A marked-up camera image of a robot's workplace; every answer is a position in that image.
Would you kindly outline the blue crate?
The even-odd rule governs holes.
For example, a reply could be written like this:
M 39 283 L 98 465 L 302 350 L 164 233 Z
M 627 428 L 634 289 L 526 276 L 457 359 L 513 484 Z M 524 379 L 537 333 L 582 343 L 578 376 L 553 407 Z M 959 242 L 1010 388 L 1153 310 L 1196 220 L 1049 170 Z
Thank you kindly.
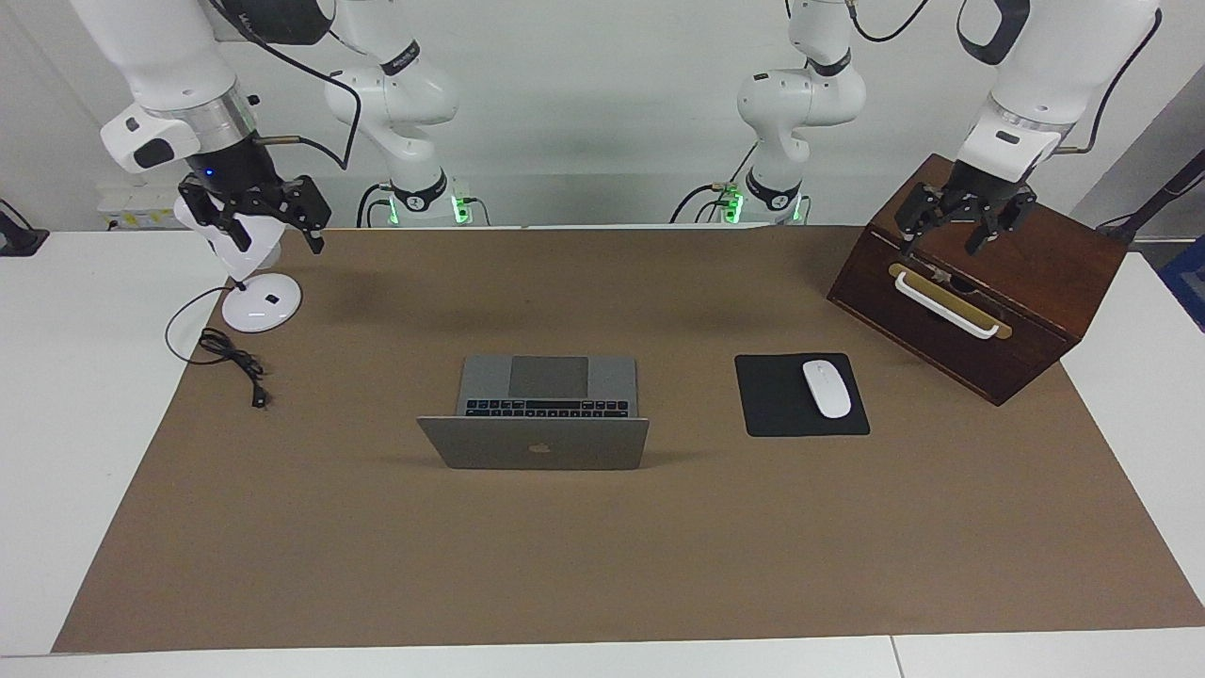
M 1182 309 L 1205 334 L 1205 234 L 1156 270 Z

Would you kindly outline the white desk lamp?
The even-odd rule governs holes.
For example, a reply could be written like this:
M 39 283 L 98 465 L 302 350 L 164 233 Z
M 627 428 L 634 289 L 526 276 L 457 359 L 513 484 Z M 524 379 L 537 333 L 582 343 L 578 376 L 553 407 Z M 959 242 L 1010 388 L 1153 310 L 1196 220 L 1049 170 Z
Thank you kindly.
M 280 263 L 284 223 L 270 216 L 239 216 L 249 232 L 249 249 L 239 250 L 219 228 L 199 224 L 184 197 L 176 199 L 174 212 L 186 228 L 208 241 L 228 278 L 235 283 L 222 303 L 222 317 L 229 328 L 241 334 L 263 334 L 296 313 L 304 297 L 300 285 L 290 276 L 268 271 Z

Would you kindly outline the black mouse pad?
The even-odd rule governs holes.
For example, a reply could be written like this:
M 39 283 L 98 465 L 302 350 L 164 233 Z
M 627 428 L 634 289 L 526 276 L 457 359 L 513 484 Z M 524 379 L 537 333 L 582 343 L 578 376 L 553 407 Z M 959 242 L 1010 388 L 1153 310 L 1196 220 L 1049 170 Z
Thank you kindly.
M 851 412 L 829 419 L 819 412 L 803 364 L 831 362 L 851 399 Z M 844 353 L 746 353 L 734 356 L 745 428 L 750 437 L 799 438 L 869 435 L 871 425 L 850 356 Z

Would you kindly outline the dark wooden box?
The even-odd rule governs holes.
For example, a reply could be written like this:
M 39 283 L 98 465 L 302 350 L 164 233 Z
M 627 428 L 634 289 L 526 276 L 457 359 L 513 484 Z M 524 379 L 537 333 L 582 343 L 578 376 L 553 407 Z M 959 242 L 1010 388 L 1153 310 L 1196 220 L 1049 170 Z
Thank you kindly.
M 937 226 L 900 257 L 895 211 L 917 182 L 941 185 L 953 163 L 933 153 L 862 229 L 827 297 L 991 403 L 1005 403 L 1084 340 L 1125 246 L 1038 205 L 976 257 L 972 223 Z M 1003 325 L 977 340 L 897 291 L 894 275 L 966 317 Z

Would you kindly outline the white computer mouse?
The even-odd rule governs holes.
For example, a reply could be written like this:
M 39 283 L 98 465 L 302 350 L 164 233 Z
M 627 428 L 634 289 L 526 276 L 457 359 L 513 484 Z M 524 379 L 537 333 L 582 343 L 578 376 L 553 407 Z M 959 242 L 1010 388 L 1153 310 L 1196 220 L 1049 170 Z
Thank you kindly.
M 852 412 L 853 403 L 844 375 L 828 360 L 803 362 L 800 372 L 816 408 L 825 419 L 844 419 Z

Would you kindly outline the brown paper table mat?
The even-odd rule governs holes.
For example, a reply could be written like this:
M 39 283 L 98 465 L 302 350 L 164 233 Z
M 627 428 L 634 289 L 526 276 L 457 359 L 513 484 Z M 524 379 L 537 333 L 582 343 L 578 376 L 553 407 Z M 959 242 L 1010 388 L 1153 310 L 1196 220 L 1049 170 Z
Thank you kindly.
M 186 369 L 55 652 L 1205 625 L 1062 369 L 994 407 L 827 300 L 851 228 L 339 231 Z M 750 437 L 734 356 L 844 353 L 869 435 Z M 629 472 L 447 468 L 471 353 L 627 355 Z

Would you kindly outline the black clamp mount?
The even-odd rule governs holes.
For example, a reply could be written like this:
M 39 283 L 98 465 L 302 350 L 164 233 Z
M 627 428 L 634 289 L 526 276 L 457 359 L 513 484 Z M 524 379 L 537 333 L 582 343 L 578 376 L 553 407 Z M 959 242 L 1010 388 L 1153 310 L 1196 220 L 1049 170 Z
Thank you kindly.
M 19 210 L 0 199 L 0 257 L 34 257 L 46 243 L 47 229 L 33 226 Z

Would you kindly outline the black stand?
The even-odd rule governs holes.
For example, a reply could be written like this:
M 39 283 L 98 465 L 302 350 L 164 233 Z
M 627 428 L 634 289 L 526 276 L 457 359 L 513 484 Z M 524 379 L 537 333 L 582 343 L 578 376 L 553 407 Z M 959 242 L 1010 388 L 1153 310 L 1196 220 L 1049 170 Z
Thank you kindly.
M 1138 210 L 1129 214 L 1111 218 L 1097 226 L 1097 232 L 1101 232 L 1118 243 L 1131 244 L 1138 232 L 1168 205 L 1186 196 L 1187 193 L 1205 182 L 1205 147 L 1197 152 L 1189 163 L 1176 172 L 1171 179 L 1166 181 L 1152 197 L 1145 201 Z

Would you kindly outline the white power strip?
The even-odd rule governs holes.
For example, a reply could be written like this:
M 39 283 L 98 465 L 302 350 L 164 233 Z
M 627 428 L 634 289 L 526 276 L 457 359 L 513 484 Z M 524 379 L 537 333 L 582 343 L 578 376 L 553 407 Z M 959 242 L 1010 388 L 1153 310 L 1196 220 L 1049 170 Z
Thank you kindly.
M 177 197 L 172 187 L 102 187 L 96 211 L 108 231 L 183 231 Z

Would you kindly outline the silver laptop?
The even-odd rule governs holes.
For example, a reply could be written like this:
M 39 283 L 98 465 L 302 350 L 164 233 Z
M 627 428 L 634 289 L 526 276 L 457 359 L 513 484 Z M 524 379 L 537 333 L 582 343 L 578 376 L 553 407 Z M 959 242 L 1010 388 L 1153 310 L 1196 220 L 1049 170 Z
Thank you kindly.
M 633 356 L 466 356 L 455 413 L 417 421 L 449 468 L 627 471 L 649 438 Z

